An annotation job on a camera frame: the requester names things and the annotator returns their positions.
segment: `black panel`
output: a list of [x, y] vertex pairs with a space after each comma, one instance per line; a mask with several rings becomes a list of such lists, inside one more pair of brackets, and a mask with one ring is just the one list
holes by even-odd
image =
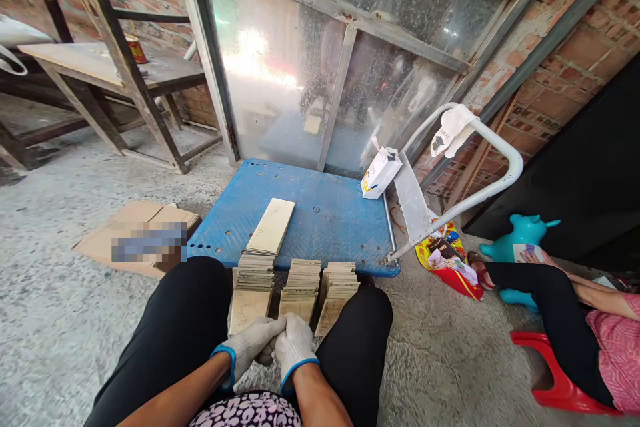
[[[590, 252], [640, 226], [639, 151], [636, 56], [464, 230], [495, 240], [511, 231], [511, 214], [540, 214], [546, 221], [559, 218], [562, 223], [549, 229], [543, 248], [589, 265]], [[640, 245], [628, 249], [626, 256], [631, 258]]]

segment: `white work glove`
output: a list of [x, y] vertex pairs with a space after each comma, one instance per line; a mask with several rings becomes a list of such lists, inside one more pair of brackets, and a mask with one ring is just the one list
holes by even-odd
[[274, 320], [268, 317], [258, 317], [253, 323], [233, 335], [230, 339], [218, 345], [211, 356], [218, 352], [227, 352], [231, 356], [231, 375], [221, 385], [223, 390], [231, 390], [240, 377], [249, 369], [256, 357], [262, 364], [266, 364], [271, 357], [273, 345], [271, 340], [285, 329], [286, 320]]
[[289, 312], [285, 314], [287, 327], [275, 341], [275, 357], [280, 362], [282, 383], [280, 391], [292, 391], [291, 375], [301, 365], [313, 362], [320, 364], [311, 350], [313, 334], [302, 317]]

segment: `cardboard box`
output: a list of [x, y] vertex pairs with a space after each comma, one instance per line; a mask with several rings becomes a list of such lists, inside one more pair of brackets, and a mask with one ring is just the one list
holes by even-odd
[[[134, 201], [75, 244], [73, 249], [115, 269], [160, 278], [180, 262], [181, 244], [185, 244], [193, 235], [200, 221], [196, 213], [150, 201]], [[171, 229], [167, 229], [167, 226], [172, 225], [186, 225], [187, 228], [185, 239], [168, 239], [175, 242], [176, 246], [163, 246], [158, 248], [158, 252], [144, 254], [144, 260], [140, 262], [117, 262], [113, 259], [114, 255], [118, 255], [117, 248], [114, 252], [114, 245], [131, 238], [148, 238], [144, 233], [150, 230], [171, 235]]]
[[378, 150], [360, 182], [362, 198], [377, 199], [380, 197], [400, 167], [402, 167], [402, 162], [396, 149], [382, 147]]

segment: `red plastic stool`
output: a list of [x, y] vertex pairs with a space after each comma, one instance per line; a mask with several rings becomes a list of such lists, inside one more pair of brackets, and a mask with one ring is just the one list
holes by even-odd
[[511, 340], [515, 345], [535, 348], [547, 361], [553, 375], [553, 387], [550, 390], [532, 390], [536, 402], [542, 407], [570, 410], [583, 414], [623, 416], [618, 410], [602, 405], [580, 390], [560, 368], [555, 359], [549, 339], [541, 332], [512, 332]]

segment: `blue plastic pallet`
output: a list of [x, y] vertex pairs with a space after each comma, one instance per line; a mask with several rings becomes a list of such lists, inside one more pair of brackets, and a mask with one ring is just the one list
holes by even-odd
[[187, 255], [210, 256], [225, 267], [238, 264], [249, 234], [272, 198], [295, 202], [277, 270], [292, 258], [355, 262], [358, 274], [395, 277], [386, 266], [391, 250], [382, 198], [363, 199], [359, 181], [258, 159], [245, 160], [187, 245]]

